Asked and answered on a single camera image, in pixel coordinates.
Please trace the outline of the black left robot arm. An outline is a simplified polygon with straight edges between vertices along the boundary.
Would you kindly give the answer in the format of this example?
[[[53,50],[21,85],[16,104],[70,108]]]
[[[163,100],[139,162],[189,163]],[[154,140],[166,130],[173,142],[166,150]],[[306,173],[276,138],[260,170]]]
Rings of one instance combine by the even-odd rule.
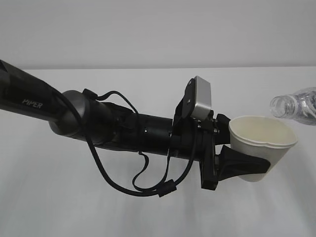
[[[0,107],[2,110],[46,120],[61,136],[85,141],[102,176],[113,188],[136,197],[164,196],[176,190],[199,163],[201,187],[216,189],[218,182],[240,175],[264,174],[266,158],[246,155],[229,148],[229,118],[211,108],[211,86],[201,77],[190,79],[173,118],[140,114],[133,105],[108,102],[111,93],[91,90],[64,93],[39,78],[5,62],[0,63]],[[177,157],[188,160],[177,180],[163,177],[150,188],[128,190],[105,172],[97,148]]]

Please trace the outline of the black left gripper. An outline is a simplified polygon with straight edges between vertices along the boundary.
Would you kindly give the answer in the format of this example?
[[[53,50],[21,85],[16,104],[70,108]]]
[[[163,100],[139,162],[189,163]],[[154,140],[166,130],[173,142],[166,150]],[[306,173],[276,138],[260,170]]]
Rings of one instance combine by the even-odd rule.
[[[268,160],[226,146],[230,144],[231,120],[224,114],[218,114],[215,122],[218,132],[215,134],[213,116],[214,112],[211,111],[204,121],[200,121],[190,116],[182,117],[182,109],[176,109],[172,124],[171,154],[173,157],[187,158],[188,164],[175,185],[187,177],[194,161],[199,164],[201,188],[207,190],[215,190],[219,181],[242,175],[265,174],[270,168]],[[215,145],[223,145],[216,156]]]

